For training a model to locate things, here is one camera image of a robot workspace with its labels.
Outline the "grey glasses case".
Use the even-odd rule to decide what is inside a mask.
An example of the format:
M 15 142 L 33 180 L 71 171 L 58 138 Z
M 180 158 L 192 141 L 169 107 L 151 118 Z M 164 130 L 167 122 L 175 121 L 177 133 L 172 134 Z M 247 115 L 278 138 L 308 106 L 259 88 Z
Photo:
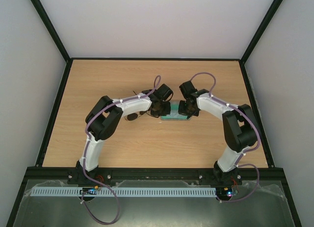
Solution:
M 189 118 L 186 115 L 179 114 L 179 101 L 171 101 L 170 106 L 170 114 L 166 116 L 161 116 L 161 120 L 164 121 L 188 121 Z

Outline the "dark round sunglasses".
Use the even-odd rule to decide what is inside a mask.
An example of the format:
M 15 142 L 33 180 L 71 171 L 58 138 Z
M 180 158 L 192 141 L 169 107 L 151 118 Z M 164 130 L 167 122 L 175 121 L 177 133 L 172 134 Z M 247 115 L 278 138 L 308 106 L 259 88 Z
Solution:
M 126 121 L 134 121 L 146 113 L 147 113 L 147 110 L 146 111 L 138 111 L 138 112 L 129 114 L 129 115 L 125 116 L 124 118 Z

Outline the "blue cleaning cloth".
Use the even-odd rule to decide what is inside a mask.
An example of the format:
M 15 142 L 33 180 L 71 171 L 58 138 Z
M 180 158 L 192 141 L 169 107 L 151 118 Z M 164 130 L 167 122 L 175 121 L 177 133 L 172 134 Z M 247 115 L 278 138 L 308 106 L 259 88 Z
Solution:
M 179 116 L 179 102 L 178 101 L 172 101 L 170 106 L 171 106 L 171 111 L 170 111 L 170 115 L 171 117 L 177 117 Z

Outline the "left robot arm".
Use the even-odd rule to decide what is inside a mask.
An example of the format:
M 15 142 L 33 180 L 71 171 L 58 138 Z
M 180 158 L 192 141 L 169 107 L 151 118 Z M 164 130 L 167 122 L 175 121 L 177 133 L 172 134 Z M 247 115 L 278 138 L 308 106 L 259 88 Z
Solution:
M 159 88 L 154 87 L 128 98 L 101 97 L 85 119 L 85 148 L 76 167 L 68 172 L 68 183 L 93 185 L 99 181 L 103 182 L 104 180 L 97 176 L 99 157 L 105 140 L 114 134 L 120 120 L 141 112 L 150 112 L 155 118 L 166 116 L 171 111 L 172 96 L 173 91 L 163 84 Z

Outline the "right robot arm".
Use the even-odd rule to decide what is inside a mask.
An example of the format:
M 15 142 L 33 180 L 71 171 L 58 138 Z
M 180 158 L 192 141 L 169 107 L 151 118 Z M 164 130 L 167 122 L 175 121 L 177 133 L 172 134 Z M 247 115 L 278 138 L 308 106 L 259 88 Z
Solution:
M 213 178 L 218 184 L 231 182 L 238 175 L 238 164 L 244 154 L 257 149 L 261 143 L 251 106 L 230 104 L 206 89 L 198 91 L 191 81 L 184 82 L 179 89 L 184 97 L 179 103 L 180 115 L 197 117 L 200 111 L 205 111 L 222 121 L 227 147 L 214 164 Z

